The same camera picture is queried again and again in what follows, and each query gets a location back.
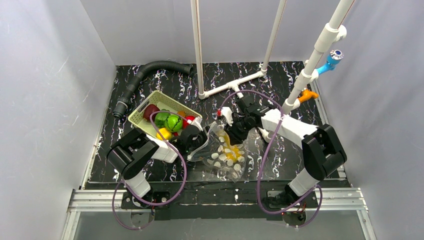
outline white wall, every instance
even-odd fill
[[[0,232],[57,240],[116,68],[79,1],[0,1]]]
[[[424,2],[356,1],[318,84],[378,239],[423,239]]]
[[[116,65],[196,61],[190,0],[81,2]],[[307,59],[337,4],[288,0],[271,61]],[[262,62],[278,5],[279,0],[201,0],[203,61]]]

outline transparent plastic bag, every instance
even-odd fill
[[[190,159],[202,161],[220,176],[237,182],[246,168],[248,151],[244,144],[229,145],[230,139],[222,125],[213,122],[209,125],[207,144],[191,153]]]

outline basket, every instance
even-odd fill
[[[156,105],[159,109],[167,109],[176,113],[183,111],[187,116],[202,117],[199,113],[191,110],[183,104],[175,101],[160,91],[153,91],[128,117],[130,123],[143,130],[146,134],[156,138],[156,130],[153,125],[143,118],[143,113],[149,104]]]

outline blue valve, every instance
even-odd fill
[[[336,68],[336,65],[340,63],[343,58],[343,53],[340,50],[331,50],[327,57],[327,63],[322,67],[317,68],[318,74],[321,75],[327,71],[332,71]]]

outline black hose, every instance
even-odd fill
[[[113,116],[115,118],[121,119],[125,115],[127,108],[131,105],[131,98],[134,96],[134,92],[139,88],[145,76],[149,72],[159,69],[173,70],[189,76],[193,74],[193,67],[173,61],[152,61],[143,65],[131,81],[128,82],[128,86],[126,86],[126,90],[122,96],[118,98],[116,107],[113,110]]]

